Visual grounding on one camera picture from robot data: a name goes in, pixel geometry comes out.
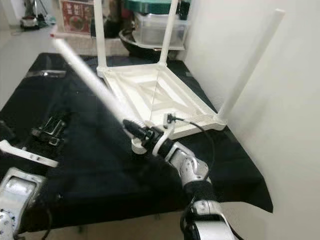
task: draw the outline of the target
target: green lid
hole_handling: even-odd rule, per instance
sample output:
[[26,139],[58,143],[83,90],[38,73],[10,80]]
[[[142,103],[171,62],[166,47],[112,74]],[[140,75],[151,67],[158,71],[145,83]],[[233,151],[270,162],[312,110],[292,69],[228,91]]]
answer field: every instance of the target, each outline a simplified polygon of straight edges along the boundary
[[171,0],[124,0],[124,7],[145,14],[168,14]]

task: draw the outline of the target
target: white wall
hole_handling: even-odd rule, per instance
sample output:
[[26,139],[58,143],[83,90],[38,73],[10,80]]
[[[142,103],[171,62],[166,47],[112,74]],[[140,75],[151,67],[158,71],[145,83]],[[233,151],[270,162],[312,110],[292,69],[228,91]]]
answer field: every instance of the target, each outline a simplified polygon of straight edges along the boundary
[[14,7],[12,5],[11,0],[0,0],[4,9],[4,13],[6,16],[7,21],[9,22],[9,25],[11,26],[17,26],[20,25],[19,20],[16,17],[16,13],[14,10]]
[[5,9],[0,1],[0,31],[5,30],[9,30],[9,23],[5,14]]
[[26,13],[25,2],[24,0],[11,0],[11,4],[14,9],[15,17],[19,21]]
[[320,1],[194,2],[184,62],[217,109],[261,24],[286,10],[228,124],[265,177],[274,213],[224,206],[247,240],[319,239]]

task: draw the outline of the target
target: white plastic part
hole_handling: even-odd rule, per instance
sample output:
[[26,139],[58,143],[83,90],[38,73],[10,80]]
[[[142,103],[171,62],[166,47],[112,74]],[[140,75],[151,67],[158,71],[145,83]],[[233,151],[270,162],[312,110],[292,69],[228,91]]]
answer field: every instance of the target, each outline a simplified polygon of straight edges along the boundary
[[[227,117],[244,89],[247,81],[258,64],[262,54],[273,37],[284,11],[276,9],[260,41],[253,48],[247,65],[241,71],[235,87],[227,97],[217,114],[205,104],[186,84],[169,68],[166,60],[175,21],[178,0],[172,0],[169,18],[165,30],[160,60],[156,64],[107,67],[102,19],[101,0],[94,1],[96,40],[98,51],[98,76],[103,78],[112,94],[98,80],[97,76],[77,57],[63,41],[56,40],[55,45],[61,54],[71,62],[72,67],[120,123],[123,119],[132,120],[141,127],[144,123],[163,127],[164,114],[175,113],[179,118],[192,121],[205,130],[222,130],[227,125]],[[177,122],[171,139],[198,133],[200,130],[185,122]],[[139,143],[132,142],[132,149],[140,152]]]
[[131,149],[138,155],[142,155],[147,152],[147,150],[141,145],[141,141],[138,138],[131,139]]
[[175,24],[178,2],[179,0],[172,0],[171,2],[168,23],[165,29],[162,50],[161,50],[161,55],[159,60],[159,64],[165,65],[165,66],[167,65],[167,56],[168,56],[169,45],[171,41],[172,30]]
[[98,76],[100,76],[100,69],[107,68],[106,46],[105,46],[105,32],[104,20],[101,0],[94,0],[94,25],[96,35],[96,48],[98,55]]
[[12,154],[52,168],[58,166],[57,161],[11,146],[7,140],[0,141],[0,150],[4,153]]
[[[165,114],[165,121],[167,121],[168,119],[168,115]],[[175,132],[175,121],[172,121],[171,123],[167,123],[166,122],[166,127],[167,129],[164,131],[164,134],[162,135],[162,137],[160,137],[160,139],[158,140],[158,142],[155,144],[153,150],[152,150],[152,154],[156,157],[158,156],[158,152],[162,146],[162,144],[170,137],[170,135],[172,135]]]
[[241,92],[245,88],[262,55],[267,49],[271,39],[276,33],[276,30],[281,23],[284,15],[285,11],[281,9],[276,9],[274,11],[269,24],[266,26],[266,29],[262,33],[260,39],[257,41],[256,45],[252,48],[252,53],[249,55],[248,60],[245,61],[246,65],[240,71],[235,85],[231,89],[230,93],[228,94],[222,107],[219,110],[218,118],[221,121],[227,121],[232,108],[238,100]]
[[131,120],[139,124],[141,127],[145,125],[132,113],[126,106],[122,105],[100,81],[97,75],[85,64],[85,62],[77,56],[69,45],[63,39],[53,39],[53,45],[60,54],[68,61],[71,67],[76,71],[79,77],[101,100],[104,106],[112,112],[118,122],[122,125],[123,120]]

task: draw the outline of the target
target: wire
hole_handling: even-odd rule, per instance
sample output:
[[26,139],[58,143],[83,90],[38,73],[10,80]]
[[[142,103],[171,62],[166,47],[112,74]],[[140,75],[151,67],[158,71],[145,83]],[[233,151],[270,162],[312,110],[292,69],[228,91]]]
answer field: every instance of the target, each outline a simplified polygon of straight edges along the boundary
[[[211,164],[210,164],[210,167],[208,168],[208,172],[206,173],[206,175],[203,178],[203,181],[206,181],[208,179],[210,172],[212,171],[214,163],[215,163],[215,142],[214,142],[214,140],[208,134],[208,132],[206,130],[204,130],[203,127],[199,126],[198,124],[196,124],[192,121],[187,121],[183,118],[175,117],[175,116],[171,116],[171,120],[182,121],[182,122],[185,122],[185,123],[188,123],[188,124],[191,124],[191,125],[197,127],[198,129],[200,129],[204,133],[205,137],[210,142],[210,144],[211,144]],[[183,233],[185,232],[185,219],[186,219],[187,213],[190,210],[191,206],[194,204],[195,200],[196,200],[196,195],[193,196],[192,200],[190,201],[188,206],[186,206],[186,208],[184,209],[184,211],[180,217],[180,230]]]
[[231,228],[233,235],[235,235],[238,240],[244,240],[241,236],[239,236],[239,234],[232,228],[232,226],[230,224],[229,224],[229,226]]
[[46,214],[48,215],[48,228],[45,231],[45,234],[43,235],[43,237],[41,238],[41,240],[46,240],[48,235],[51,232],[51,226],[52,226],[52,214],[49,208],[46,209]]

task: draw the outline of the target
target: black cloth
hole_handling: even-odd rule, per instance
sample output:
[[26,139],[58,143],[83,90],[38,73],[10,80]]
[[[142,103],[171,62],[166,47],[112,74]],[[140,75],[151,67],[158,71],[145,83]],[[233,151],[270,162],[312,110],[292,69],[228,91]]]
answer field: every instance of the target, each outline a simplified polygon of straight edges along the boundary
[[[97,59],[83,57],[95,71]],[[135,57],[108,58],[109,66],[148,64]],[[214,109],[199,83],[182,61],[168,67],[208,106]],[[24,217],[23,230],[44,230],[46,208],[53,228],[121,220],[182,210],[186,200],[176,171],[162,159],[133,154],[131,141],[112,114],[58,54],[42,53],[30,71],[67,70],[64,78],[24,78],[2,111],[0,119],[14,129],[21,143],[53,111],[68,108],[66,143],[57,168],[46,173],[47,184],[36,205]],[[209,130],[216,150],[210,178],[220,202],[246,202],[273,211],[265,180],[231,131]],[[179,139],[197,158],[210,164],[211,148],[203,133]],[[29,161],[2,155],[0,178],[9,167],[32,170]]]

